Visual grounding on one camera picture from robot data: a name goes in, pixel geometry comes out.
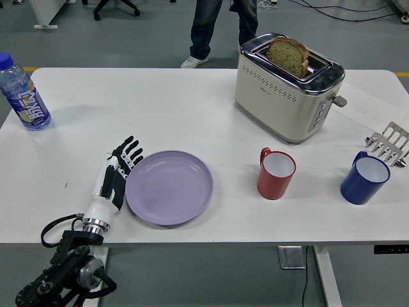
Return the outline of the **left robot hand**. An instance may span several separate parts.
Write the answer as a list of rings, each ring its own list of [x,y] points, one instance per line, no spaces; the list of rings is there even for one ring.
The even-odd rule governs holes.
[[[108,231],[123,205],[127,178],[143,160],[142,152],[139,141],[129,136],[104,162],[93,188],[91,205],[82,218],[87,231]]]

